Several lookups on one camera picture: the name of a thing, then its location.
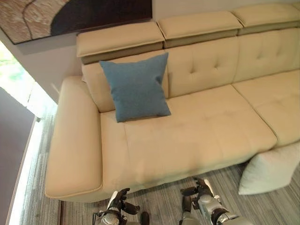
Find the throw pillow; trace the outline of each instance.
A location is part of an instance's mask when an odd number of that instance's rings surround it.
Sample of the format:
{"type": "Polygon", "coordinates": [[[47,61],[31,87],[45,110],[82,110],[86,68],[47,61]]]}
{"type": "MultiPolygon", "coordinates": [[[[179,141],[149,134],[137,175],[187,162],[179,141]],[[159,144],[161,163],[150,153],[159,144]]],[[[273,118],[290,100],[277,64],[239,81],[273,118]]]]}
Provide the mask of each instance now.
{"type": "Polygon", "coordinates": [[[171,115],[162,81],[168,53],[131,63],[100,61],[111,88],[118,122],[171,115]]]}
{"type": "Polygon", "coordinates": [[[299,161],[300,142],[257,154],[243,172],[239,194],[260,194],[289,185],[299,161]]]}

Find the white pillow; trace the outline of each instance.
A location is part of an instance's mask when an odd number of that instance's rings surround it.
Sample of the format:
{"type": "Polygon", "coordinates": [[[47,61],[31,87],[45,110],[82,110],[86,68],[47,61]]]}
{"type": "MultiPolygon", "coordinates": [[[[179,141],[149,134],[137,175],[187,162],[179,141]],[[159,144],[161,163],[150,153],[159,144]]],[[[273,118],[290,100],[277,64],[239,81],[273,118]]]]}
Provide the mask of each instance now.
{"type": "Polygon", "coordinates": [[[257,154],[243,172],[239,195],[260,194],[289,185],[299,162],[300,142],[257,154]]]}

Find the sofa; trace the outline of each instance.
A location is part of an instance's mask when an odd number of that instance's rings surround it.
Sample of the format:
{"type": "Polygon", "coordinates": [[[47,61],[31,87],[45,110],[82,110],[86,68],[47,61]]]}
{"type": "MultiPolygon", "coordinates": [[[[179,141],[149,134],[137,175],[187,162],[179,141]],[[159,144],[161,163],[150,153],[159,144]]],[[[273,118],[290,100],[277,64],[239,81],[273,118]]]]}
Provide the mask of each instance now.
{"type": "Polygon", "coordinates": [[[67,77],[60,90],[45,195],[96,202],[298,142],[297,7],[252,5],[80,33],[83,76],[67,77]],[[98,61],[165,52],[162,88],[172,114],[117,123],[98,61]]]}

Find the blue pillow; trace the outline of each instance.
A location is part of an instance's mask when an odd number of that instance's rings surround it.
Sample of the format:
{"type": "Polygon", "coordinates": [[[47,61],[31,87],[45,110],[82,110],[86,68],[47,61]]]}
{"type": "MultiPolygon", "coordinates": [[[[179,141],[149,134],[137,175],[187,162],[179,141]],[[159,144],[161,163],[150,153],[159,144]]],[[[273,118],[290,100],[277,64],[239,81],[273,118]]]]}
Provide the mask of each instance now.
{"type": "Polygon", "coordinates": [[[162,81],[168,53],[131,63],[100,61],[111,88],[117,122],[171,115],[162,81]]]}

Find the gray carpet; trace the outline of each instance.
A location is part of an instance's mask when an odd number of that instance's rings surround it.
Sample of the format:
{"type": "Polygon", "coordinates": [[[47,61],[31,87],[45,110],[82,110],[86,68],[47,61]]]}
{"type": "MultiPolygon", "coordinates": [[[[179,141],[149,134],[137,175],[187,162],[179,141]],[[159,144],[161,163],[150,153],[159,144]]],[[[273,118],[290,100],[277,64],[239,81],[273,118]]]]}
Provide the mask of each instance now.
{"type": "MultiPolygon", "coordinates": [[[[215,192],[222,198],[223,205],[238,215],[247,217],[255,225],[299,225],[300,224],[300,166],[289,186],[267,194],[240,196],[238,184],[244,165],[199,175],[209,179],[215,192]]],[[[141,212],[150,214],[151,225],[177,225],[181,217],[180,189],[194,186],[192,178],[179,180],[158,187],[141,190],[128,195],[127,201],[139,204],[141,212]]],[[[96,203],[63,202],[62,225],[90,225],[93,212],[104,210],[108,200],[96,203]]],[[[208,225],[198,211],[192,213],[208,225]]],[[[128,215],[129,221],[138,216],[128,215]]]]}
{"type": "MultiPolygon", "coordinates": [[[[32,159],[28,190],[23,206],[21,225],[90,225],[93,212],[104,210],[108,200],[96,203],[72,203],[48,199],[44,195],[45,169],[53,132],[55,109],[50,109],[42,119],[44,129],[39,154],[32,159]]],[[[247,217],[256,225],[300,224],[300,166],[289,186],[267,194],[240,196],[237,193],[244,165],[200,175],[208,178],[215,194],[232,212],[247,217]]],[[[158,187],[141,190],[128,195],[127,201],[141,206],[141,212],[150,214],[151,225],[177,225],[181,218],[180,189],[194,186],[192,178],[186,178],[158,187]]],[[[198,211],[192,213],[202,225],[208,225],[198,211]]],[[[128,215],[129,221],[138,216],[128,215]]]]}
{"type": "Polygon", "coordinates": [[[57,225],[59,222],[60,201],[49,199],[44,195],[45,172],[56,108],[56,105],[48,105],[39,122],[43,127],[41,143],[38,153],[31,161],[25,202],[21,212],[21,225],[57,225]]]}

